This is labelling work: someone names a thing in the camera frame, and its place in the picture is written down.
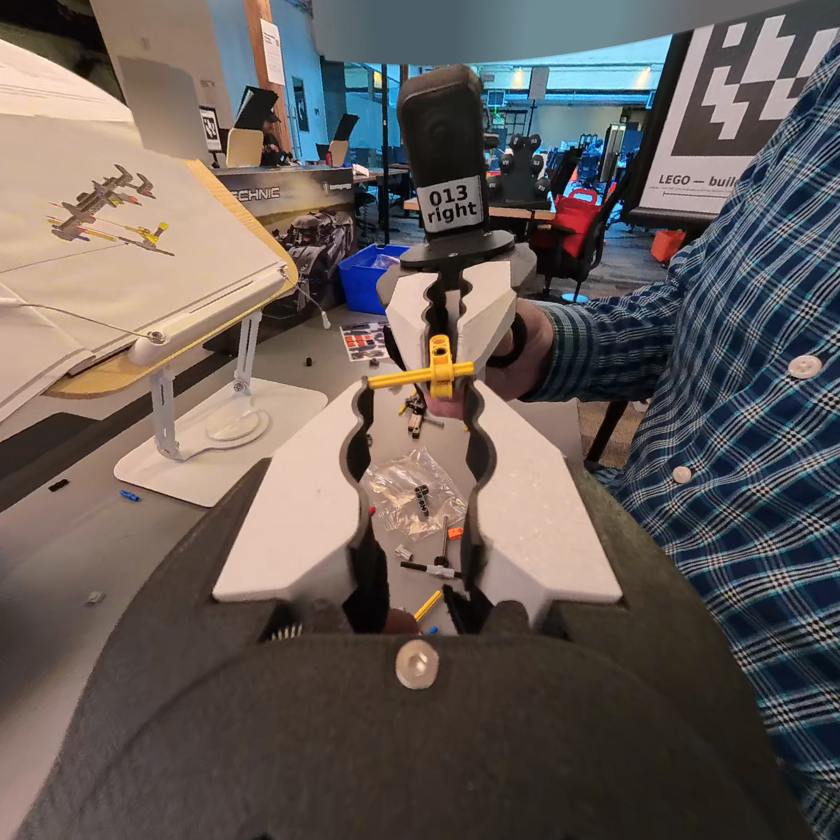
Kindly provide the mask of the blue plastic bin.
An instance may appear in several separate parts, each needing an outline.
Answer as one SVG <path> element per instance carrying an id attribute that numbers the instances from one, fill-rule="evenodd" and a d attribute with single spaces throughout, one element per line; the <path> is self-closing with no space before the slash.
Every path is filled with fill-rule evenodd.
<path id="1" fill-rule="evenodd" d="M 338 265 L 346 308 L 364 314 L 384 314 L 376 283 L 388 268 L 398 265 L 409 250 L 402 245 L 368 245 Z"/>

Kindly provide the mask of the instruction booklet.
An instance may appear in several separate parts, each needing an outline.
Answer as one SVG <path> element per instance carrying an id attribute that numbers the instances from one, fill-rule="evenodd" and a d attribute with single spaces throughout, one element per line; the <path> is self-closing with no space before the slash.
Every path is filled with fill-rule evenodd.
<path id="1" fill-rule="evenodd" d="M 104 359 L 150 367 L 293 288 L 288 255 L 206 165 L 2 40 L 2 420 Z"/>

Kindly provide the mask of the framed marker sign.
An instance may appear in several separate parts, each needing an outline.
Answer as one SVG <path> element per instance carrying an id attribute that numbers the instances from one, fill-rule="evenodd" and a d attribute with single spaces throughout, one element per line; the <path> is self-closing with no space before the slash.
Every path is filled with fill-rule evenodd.
<path id="1" fill-rule="evenodd" d="M 621 219 L 699 228 L 837 39 L 838 2 L 795 2 L 673 35 Z"/>

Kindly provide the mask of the person's right hand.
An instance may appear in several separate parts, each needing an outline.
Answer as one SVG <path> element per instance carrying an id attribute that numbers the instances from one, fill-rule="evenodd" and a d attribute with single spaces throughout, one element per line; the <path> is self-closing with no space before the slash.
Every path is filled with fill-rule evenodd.
<path id="1" fill-rule="evenodd" d="M 489 363 L 491 359 L 504 359 L 515 351 L 515 331 L 509 328 L 491 352 L 484 374 L 485 384 L 505 402 L 520 400 L 540 386 L 554 341 L 553 324 L 543 307 L 518 299 L 515 318 L 521 320 L 525 330 L 520 354 L 503 367 Z"/>

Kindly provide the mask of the yellow lego pin connector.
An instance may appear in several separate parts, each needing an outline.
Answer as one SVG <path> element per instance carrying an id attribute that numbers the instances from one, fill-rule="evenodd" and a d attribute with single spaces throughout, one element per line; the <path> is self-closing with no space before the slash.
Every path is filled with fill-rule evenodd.
<path id="1" fill-rule="evenodd" d="M 455 379 L 449 337 L 437 333 L 428 340 L 428 392 L 436 401 L 449 400 Z"/>

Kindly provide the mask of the person's torso in plaid shirt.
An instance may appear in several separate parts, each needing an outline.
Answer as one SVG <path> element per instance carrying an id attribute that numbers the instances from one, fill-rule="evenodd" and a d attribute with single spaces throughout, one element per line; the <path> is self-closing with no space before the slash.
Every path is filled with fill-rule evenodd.
<path id="1" fill-rule="evenodd" d="M 612 485 L 722 627 L 817 838 L 837 838 L 837 211 L 835 40 L 671 263 L 670 355 Z"/>

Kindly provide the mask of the black lego rack assembly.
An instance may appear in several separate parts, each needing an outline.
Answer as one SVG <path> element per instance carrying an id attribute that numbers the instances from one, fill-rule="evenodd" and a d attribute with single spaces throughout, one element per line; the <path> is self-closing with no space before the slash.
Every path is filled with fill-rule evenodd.
<path id="1" fill-rule="evenodd" d="M 407 417 L 407 433 L 413 440 L 419 439 L 423 425 L 438 429 L 445 428 L 442 420 L 430 417 L 425 400 L 416 389 L 402 402 L 397 414 L 403 414 Z"/>

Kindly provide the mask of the clear plastic zip bag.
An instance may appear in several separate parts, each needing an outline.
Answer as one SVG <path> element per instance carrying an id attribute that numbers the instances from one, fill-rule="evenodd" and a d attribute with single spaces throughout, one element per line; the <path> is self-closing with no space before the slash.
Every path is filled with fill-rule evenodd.
<path id="1" fill-rule="evenodd" d="M 425 448 L 370 466 L 361 484 L 385 529 L 410 540 L 441 532 L 444 516 L 448 517 L 448 528 L 464 523 L 467 513 L 464 497 Z M 429 490 L 428 519 L 422 518 L 414 498 L 414 487 L 421 484 Z"/>

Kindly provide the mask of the yellow lego axle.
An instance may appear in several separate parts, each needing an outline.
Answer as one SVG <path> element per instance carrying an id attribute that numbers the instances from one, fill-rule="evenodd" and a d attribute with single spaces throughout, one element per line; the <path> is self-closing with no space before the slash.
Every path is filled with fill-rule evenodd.
<path id="1" fill-rule="evenodd" d="M 459 377 L 472 377 L 474 374 L 474 364 L 472 362 L 453 362 L 453 368 L 455 374 L 454 381 Z M 425 367 L 391 375 L 367 377 L 366 386 L 370 389 L 384 389 L 405 384 L 428 384 L 429 379 L 430 374 L 428 367 Z"/>

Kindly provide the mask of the lego sticker sheet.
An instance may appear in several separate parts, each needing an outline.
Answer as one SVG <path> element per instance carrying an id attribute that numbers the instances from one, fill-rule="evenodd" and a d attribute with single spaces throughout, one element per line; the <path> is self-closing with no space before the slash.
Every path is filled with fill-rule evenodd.
<path id="1" fill-rule="evenodd" d="M 387 359 L 389 354 L 384 341 L 386 322 L 366 321 L 342 325 L 341 341 L 350 362 L 367 362 L 370 359 Z"/>

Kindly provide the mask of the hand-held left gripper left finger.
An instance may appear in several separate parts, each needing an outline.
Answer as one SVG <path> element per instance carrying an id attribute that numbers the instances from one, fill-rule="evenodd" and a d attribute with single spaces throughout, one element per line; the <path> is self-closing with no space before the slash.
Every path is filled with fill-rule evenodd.
<path id="1" fill-rule="evenodd" d="M 377 633 L 389 612 L 387 561 L 361 480 L 374 392 L 362 377 L 269 457 L 212 597 L 340 607 L 356 632 Z"/>

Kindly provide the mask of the white book stand wooden board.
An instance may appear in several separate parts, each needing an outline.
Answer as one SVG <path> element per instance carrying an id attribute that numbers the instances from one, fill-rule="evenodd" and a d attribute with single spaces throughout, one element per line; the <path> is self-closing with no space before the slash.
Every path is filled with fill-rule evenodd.
<path id="1" fill-rule="evenodd" d="M 196 304 L 164 325 L 161 353 L 129 349 L 74 377 L 51 384 L 46 394 L 89 400 L 147 380 L 153 436 L 123 456 L 114 476 L 133 487 L 208 509 L 259 459 L 271 456 L 328 403 L 323 393 L 253 377 L 262 309 L 299 292 L 298 268 L 288 253 L 207 167 L 183 165 L 237 221 L 275 255 L 244 290 Z M 170 363 L 184 352 L 239 326 L 231 380 L 175 417 Z"/>

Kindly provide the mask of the black rack of round weights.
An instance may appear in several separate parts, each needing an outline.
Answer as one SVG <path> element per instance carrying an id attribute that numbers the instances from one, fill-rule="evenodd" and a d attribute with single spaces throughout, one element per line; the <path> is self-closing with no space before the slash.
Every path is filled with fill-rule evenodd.
<path id="1" fill-rule="evenodd" d="M 486 178 L 490 207 L 549 210 L 551 175 L 539 153 L 539 134 L 515 134 L 498 161 L 498 173 Z"/>

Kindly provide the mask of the red bag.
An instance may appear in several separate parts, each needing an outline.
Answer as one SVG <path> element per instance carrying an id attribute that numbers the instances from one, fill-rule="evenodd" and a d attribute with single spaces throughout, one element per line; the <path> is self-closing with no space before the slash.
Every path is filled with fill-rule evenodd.
<path id="1" fill-rule="evenodd" d="M 596 190 L 587 187 L 576 187 L 557 199 L 552 225 L 561 232 L 561 257 L 581 261 L 589 247 L 591 267 L 597 266 L 603 253 L 607 221 L 619 200 L 616 184 L 607 190 L 603 201 Z"/>

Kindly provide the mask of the person's right forearm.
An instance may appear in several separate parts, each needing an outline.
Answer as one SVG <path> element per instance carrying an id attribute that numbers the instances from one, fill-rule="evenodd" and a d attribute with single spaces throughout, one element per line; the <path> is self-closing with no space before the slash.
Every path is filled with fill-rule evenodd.
<path id="1" fill-rule="evenodd" d="M 584 304 L 534 302 L 551 341 L 526 402 L 652 398 L 670 355 L 687 284 L 676 278 Z"/>

